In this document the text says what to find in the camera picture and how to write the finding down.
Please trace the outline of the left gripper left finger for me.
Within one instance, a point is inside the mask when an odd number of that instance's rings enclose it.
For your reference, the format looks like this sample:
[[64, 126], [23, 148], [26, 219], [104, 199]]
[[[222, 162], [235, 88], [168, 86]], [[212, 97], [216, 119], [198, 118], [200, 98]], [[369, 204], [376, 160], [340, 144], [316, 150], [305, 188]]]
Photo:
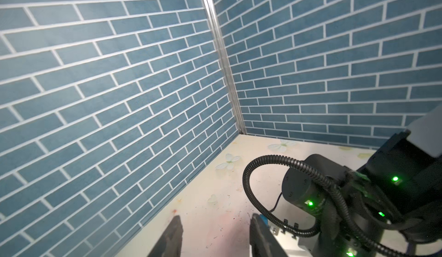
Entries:
[[180, 216], [174, 216], [148, 257], [181, 257], [183, 225]]

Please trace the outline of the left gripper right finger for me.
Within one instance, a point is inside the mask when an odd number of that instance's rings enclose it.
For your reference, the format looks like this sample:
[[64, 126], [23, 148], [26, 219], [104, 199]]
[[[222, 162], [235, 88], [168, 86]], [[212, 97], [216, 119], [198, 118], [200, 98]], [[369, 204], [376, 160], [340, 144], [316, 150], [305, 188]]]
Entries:
[[251, 257], [288, 257], [264, 220], [256, 213], [250, 219], [249, 244]]

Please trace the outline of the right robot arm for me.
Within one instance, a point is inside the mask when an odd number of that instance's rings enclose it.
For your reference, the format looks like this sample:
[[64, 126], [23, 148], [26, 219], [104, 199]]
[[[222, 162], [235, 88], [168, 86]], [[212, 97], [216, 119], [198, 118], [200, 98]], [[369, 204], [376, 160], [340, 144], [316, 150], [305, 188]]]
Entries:
[[[394, 134], [357, 170], [321, 155], [306, 163], [333, 181], [349, 214], [371, 239], [380, 242], [386, 230], [399, 232], [414, 254], [418, 244], [442, 237], [442, 109], [412, 122]], [[373, 257], [348, 229], [326, 191], [306, 174], [289, 169], [282, 196], [320, 221], [319, 234], [302, 237], [299, 245], [315, 257]]]

